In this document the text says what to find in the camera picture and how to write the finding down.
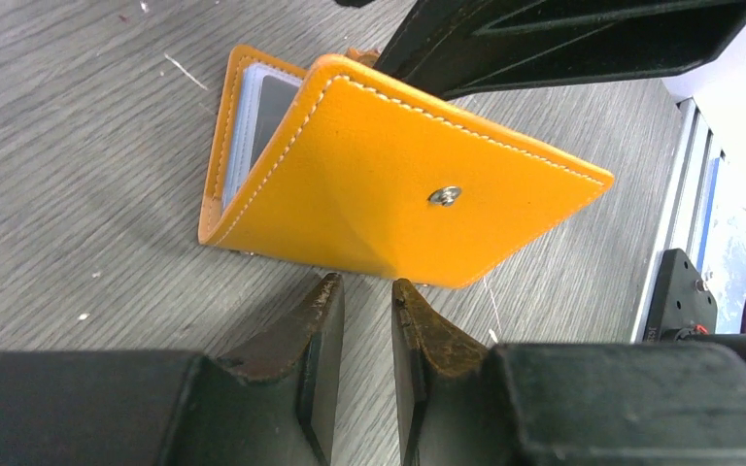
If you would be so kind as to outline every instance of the yellow leather wallet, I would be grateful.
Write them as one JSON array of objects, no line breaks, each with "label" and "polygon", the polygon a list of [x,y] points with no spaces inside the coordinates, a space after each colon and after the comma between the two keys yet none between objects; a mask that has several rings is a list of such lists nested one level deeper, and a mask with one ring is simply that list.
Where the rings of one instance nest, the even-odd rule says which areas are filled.
[{"label": "yellow leather wallet", "polygon": [[[303,79],[222,205],[243,72]],[[613,176],[341,55],[309,71],[230,54],[198,226],[201,244],[460,287],[599,197]]]}]

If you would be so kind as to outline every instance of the metal frame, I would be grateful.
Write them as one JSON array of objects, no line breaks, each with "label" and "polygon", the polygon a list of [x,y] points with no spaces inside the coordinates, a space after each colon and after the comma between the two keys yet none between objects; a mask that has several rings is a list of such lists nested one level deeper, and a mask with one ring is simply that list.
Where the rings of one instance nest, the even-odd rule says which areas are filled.
[{"label": "metal frame", "polygon": [[722,150],[714,141],[713,132],[694,99],[682,102],[679,110],[682,112],[682,134],[673,155],[645,282],[636,303],[630,332],[632,343],[642,341],[662,254],[665,250],[678,248],[695,260],[704,246],[705,222],[710,218],[708,199],[714,188],[711,161],[719,158]]}]

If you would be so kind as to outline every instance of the table surface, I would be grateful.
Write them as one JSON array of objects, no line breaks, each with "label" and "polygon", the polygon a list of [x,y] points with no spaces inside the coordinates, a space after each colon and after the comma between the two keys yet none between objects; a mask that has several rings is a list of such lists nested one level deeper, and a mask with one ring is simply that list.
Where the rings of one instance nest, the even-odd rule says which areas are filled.
[{"label": "table surface", "polygon": [[[196,242],[229,51],[246,43],[307,66],[381,48],[410,2],[53,3],[0,2],[0,350],[222,353],[324,273]],[[625,341],[680,126],[661,83],[458,102],[617,180],[482,281],[424,295],[486,344],[489,329],[507,341]],[[334,464],[396,464],[390,283],[345,278]]]}]

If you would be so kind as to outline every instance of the white stitching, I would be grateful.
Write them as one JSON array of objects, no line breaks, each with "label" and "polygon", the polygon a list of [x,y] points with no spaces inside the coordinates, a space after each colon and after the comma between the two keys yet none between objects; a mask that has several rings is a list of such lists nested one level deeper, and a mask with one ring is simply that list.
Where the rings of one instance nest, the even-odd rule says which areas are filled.
[{"label": "white stitching", "polygon": [[518,242],[517,244],[515,244],[512,248],[509,249],[509,251],[507,253],[503,254],[502,257],[498,261],[496,261],[490,267],[487,267],[484,271],[482,271],[479,274],[475,275],[474,278],[469,279],[468,281],[466,281],[467,283],[472,283],[476,278],[484,275],[485,272],[487,272],[488,270],[490,270],[493,267],[495,267],[496,264],[498,264],[499,262],[505,260],[509,254],[511,254],[515,250],[519,249],[523,244],[531,241],[534,238],[537,238],[538,236],[542,235],[544,232],[546,232],[546,231],[550,230],[551,228],[553,228],[556,224],[564,221],[566,218],[568,218],[569,216],[573,215],[574,213],[576,213],[577,211],[579,211],[580,209],[582,209],[583,207],[585,207],[586,205],[588,205],[605,188],[605,184],[602,181],[597,180],[597,179],[595,179],[593,177],[590,177],[588,175],[585,175],[585,174],[573,171],[573,170],[567,168],[566,166],[559,165],[558,163],[556,163],[556,162],[554,162],[554,161],[552,161],[552,160],[550,160],[550,159],[548,159],[546,157],[543,157],[541,155],[533,154],[531,152],[528,152],[527,150],[519,149],[519,148],[510,146],[508,144],[500,143],[500,142],[492,139],[490,136],[487,136],[487,135],[484,135],[484,134],[480,134],[480,133],[477,133],[475,131],[471,131],[470,129],[467,129],[467,128],[465,128],[464,126],[462,126],[460,124],[451,123],[450,121],[446,120],[442,116],[435,116],[435,115],[431,114],[430,112],[428,112],[425,109],[411,106],[409,104],[404,103],[400,99],[397,99],[397,98],[394,98],[394,97],[388,97],[386,94],[382,93],[381,91],[379,91],[379,89],[377,89],[375,87],[371,87],[371,86],[364,85],[362,83],[357,83],[356,81],[353,81],[353,79],[350,76],[348,76],[348,75],[337,75],[337,76],[334,76],[333,78],[331,78],[330,80],[328,80],[327,83],[324,85],[324,89],[322,89],[322,92],[319,94],[319,98],[316,100],[316,103],[313,104],[313,108],[310,109],[310,112],[304,118],[304,121],[302,121],[301,126],[298,127],[298,129],[296,130],[296,132],[293,134],[292,138],[290,138],[290,141],[285,146],[285,149],[282,151],[282,154],[279,156],[279,159],[276,160],[276,162],[273,164],[272,167],[270,167],[270,170],[267,172],[267,175],[264,176],[264,179],[261,181],[261,183],[255,189],[255,191],[253,192],[253,194],[251,195],[251,197],[248,199],[247,203],[245,203],[244,207],[239,212],[239,214],[236,216],[236,218],[233,219],[233,222],[227,228],[227,231],[225,231],[224,234],[221,236],[221,238],[218,241],[215,242],[214,246],[218,246],[219,243],[221,243],[222,241],[224,241],[224,238],[226,238],[227,235],[230,234],[230,231],[232,231],[232,229],[239,222],[239,220],[241,219],[241,217],[244,215],[245,211],[248,209],[248,207],[250,207],[250,205],[254,201],[255,197],[264,188],[264,185],[267,183],[267,181],[273,175],[273,172],[275,172],[276,169],[279,167],[279,165],[282,163],[282,161],[284,161],[284,159],[287,156],[288,152],[292,148],[292,145],[295,143],[296,139],[298,139],[298,136],[301,134],[302,130],[304,129],[304,126],[307,125],[308,122],[310,122],[310,119],[312,118],[313,113],[316,112],[316,108],[322,102],[322,100],[324,98],[324,95],[327,93],[327,90],[330,88],[330,86],[336,80],[339,80],[339,79],[345,80],[349,84],[354,85],[355,87],[358,87],[359,89],[362,89],[362,90],[365,90],[365,91],[368,91],[368,92],[373,92],[379,98],[381,98],[383,100],[386,100],[388,102],[392,102],[392,103],[394,103],[394,104],[396,104],[396,105],[398,105],[398,106],[400,106],[400,107],[402,107],[402,108],[404,108],[406,110],[409,110],[409,111],[412,111],[412,112],[418,112],[418,113],[420,113],[421,115],[423,115],[425,117],[428,117],[428,118],[430,118],[430,119],[432,119],[434,121],[440,121],[442,124],[446,124],[448,126],[451,126],[451,127],[455,128],[455,129],[458,129],[459,131],[462,131],[462,132],[466,133],[466,134],[469,134],[471,136],[475,136],[475,137],[480,138],[480,139],[484,139],[484,140],[486,140],[486,141],[488,141],[488,142],[490,142],[492,144],[496,144],[496,145],[498,145],[500,147],[503,147],[503,148],[506,148],[506,149],[515,150],[517,152],[520,152],[520,153],[524,154],[527,157],[530,157],[530,158],[533,158],[535,160],[538,160],[538,161],[540,161],[542,163],[545,163],[545,164],[547,164],[547,165],[549,165],[551,167],[559,168],[562,171],[564,171],[566,173],[569,173],[569,174],[571,174],[573,176],[582,178],[584,180],[588,180],[588,181],[590,181],[592,183],[595,183],[595,184],[599,185],[599,189],[596,192],[594,192],[590,197],[588,197],[588,199],[586,199],[585,201],[583,201],[582,203],[580,203],[578,206],[576,206],[575,209],[573,209],[572,211],[568,212],[567,215],[565,215],[565,216],[557,219],[556,221],[554,221],[553,223],[549,224],[545,228],[537,231],[535,234],[530,235],[528,238],[525,238],[523,241]]},{"label": "white stitching", "polygon": [[[219,163],[217,164],[216,171],[213,173],[214,182],[213,182],[213,197],[212,201],[208,202],[207,207],[207,231],[205,233],[210,234],[210,229],[213,226],[213,205],[215,204],[215,201],[217,199],[216,193],[219,190],[219,174],[221,173],[221,163],[224,161],[224,150],[229,146],[227,144],[227,135],[232,134],[233,130],[230,127],[230,120],[232,118],[230,111],[233,110],[233,103],[236,100],[236,83],[238,83],[238,78],[240,76],[240,71],[242,69],[242,63],[244,63],[245,60],[252,59],[253,62],[261,63],[262,65],[269,66],[270,68],[273,68],[275,70],[281,71],[283,73],[288,73],[287,71],[277,67],[273,66],[270,63],[265,63],[264,61],[260,60],[259,58],[256,58],[254,56],[250,55],[244,55],[241,58],[239,58],[239,61],[236,63],[236,69],[234,71],[235,78],[233,78],[233,86],[230,88],[230,100],[227,104],[227,122],[224,124],[224,135],[221,138],[221,151],[219,152]],[[221,240],[218,240],[216,242],[216,245],[218,245],[221,242]]]},{"label": "white stitching", "polygon": [[285,149],[282,150],[282,154],[279,155],[279,159],[276,160],[276,162],[273,164],[272,167],[270,167],[270,171],[267,172],[267,175],[264,176],[264,179],[261,180],[261,183],[258,184],[255,191],[253,191],[253,194],[250,196],[250,198],[245,203],[242,210],[239,212],[239,214],[236,216],[235,219],[233,219],[233,222],[230,224],[229,228],[227,228],[227,231],[224,232],[224,235],[219,238],[218,241],[214,243],[214,246],[218,246],[219,243],[224,241],[224,238],[227,237],[227,235],[230,234],[230,231],[233,229],[234,226],[236,226],[236,223],[239,222],[244,212],[247,210],[248,207],[252,204],[255,197],[258,195],[258,192],[261,191],[261,189],[264,187],[264,185],[267,183],[267,180],[270,179],[270,176],[273,175],[273,172],[276,171],[276,169],[279,167],[279,165],[285,160],[285,156],[290,152],[290,149],[292,149],[293,143],[295,143],[296,139],[298,139],[298,136],[301,134],[301,131],[304,129],[304,126],[307,125],[307,123],[310,122],[310,117],[313,116],[313,113],[316,111],[316,108],[319,106],[319,104],[322,102],[322,99],[324,98],[324,94],[327,92],[327,89],[330,88],[330,85],[333,84],[334,81],[336,81],[339,78],[344,77],[345,75],[339,75],[335,76],[333,78],[330,78],[329,81],[327,81],[327,84],[324,85],[324,89],[322,89],[322,93],[319,94],[319,98],[316,99],[316,103],[313,104],[313,108],[310,109],[310,112],[307,114],[306,117],[304,117],[304,121],[302,121],[301,126],[298,127],[296,132],[293,134],[293,137],[290,138],[290,141],[285,146]]}]

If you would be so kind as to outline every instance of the card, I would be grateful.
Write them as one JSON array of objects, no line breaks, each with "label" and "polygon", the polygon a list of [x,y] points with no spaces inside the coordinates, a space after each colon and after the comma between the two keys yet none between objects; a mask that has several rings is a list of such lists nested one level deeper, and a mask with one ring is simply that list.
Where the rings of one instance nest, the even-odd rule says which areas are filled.
[{"label": "card", "polygon": [[230,204],[292,104],[301,80],[255,63],[244,72],[224,174],[222,205]]}]

